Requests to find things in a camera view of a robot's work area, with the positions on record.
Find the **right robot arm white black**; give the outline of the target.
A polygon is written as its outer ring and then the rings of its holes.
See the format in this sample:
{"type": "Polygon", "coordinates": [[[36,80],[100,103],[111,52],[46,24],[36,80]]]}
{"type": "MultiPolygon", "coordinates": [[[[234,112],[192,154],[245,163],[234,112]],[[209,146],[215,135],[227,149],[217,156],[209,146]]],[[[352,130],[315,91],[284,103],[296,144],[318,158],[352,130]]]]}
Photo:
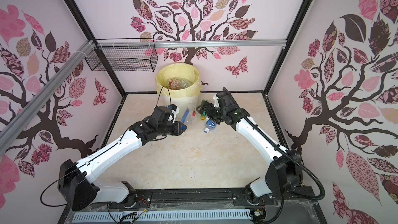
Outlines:
{"type": "Polygon", "coordinates": [[[273,194],[282,196],[302,180],[302,168],[293,162],[296,154],[274,141],[241,108],[227,91],[214,95],[214,102],[203,100],[196,110],[216,124],[225,123],[245,137],[268,164],[263,178],[248,184],[247,188],[256,197],[273,194]]]}

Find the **green bottle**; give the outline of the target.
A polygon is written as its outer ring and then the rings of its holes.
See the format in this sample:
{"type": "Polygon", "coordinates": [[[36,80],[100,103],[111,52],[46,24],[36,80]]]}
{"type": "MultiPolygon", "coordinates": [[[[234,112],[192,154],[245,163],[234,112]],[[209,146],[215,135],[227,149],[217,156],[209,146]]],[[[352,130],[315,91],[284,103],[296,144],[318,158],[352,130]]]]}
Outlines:
{"type": "Polygon", "coordinates": [[[201,114],[201,120],[202,121],[205,121],[206,118],[207,118],[207,116],[206,116],[207,104],[208,104],[207,100],[202,100],[201,104],[200,104],[200,107],[199,107],[199,110],[198,110],[198,112],[201,114]]]}

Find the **bottle blue red label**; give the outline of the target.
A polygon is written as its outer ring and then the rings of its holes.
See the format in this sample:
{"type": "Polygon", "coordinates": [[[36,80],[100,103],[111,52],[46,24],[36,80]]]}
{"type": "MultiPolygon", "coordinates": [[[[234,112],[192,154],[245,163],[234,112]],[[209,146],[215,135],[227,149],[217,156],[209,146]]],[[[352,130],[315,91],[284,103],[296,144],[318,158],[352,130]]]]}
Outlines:
{"type": "Polygon", "coordinates": [[[182,116],[181,122],[185,125],[190,125],[194,121],[196,115],[195,108],[187,108],[182,116]]]}

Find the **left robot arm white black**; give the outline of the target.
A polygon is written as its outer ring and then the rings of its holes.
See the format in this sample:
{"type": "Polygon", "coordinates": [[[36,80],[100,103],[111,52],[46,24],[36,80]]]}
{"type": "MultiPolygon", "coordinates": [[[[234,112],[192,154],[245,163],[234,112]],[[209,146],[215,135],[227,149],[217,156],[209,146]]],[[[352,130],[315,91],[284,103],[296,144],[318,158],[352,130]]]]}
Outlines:
{"type": "Polygon", "coordinates": [[[107,146],[77,162],[67,160],[62,163],[58,191],[71,210],[77,212],[93,203],[133,207],[138,197],[127,181],[108,185],[97,179],[120,159],[147,143],[182,135],[187,126],[176,120],[178,113],[179,108],[175,104],[157,106],[150,116],[128,127],[107,146]]]}

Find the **red yellow label bottle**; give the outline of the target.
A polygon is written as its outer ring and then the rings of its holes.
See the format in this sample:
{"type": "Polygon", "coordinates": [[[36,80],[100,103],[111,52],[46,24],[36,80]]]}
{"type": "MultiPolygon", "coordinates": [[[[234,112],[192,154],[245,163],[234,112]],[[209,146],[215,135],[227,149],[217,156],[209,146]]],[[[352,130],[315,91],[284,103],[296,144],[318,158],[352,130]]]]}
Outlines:
{"type": "Polygon", "coordinates": [[[172,89],[172,90],[179,90],[181,87],[180,80],[177,78],[171,78],[169,80],[169,86],[170,86],[170,89],[172,89]]]}

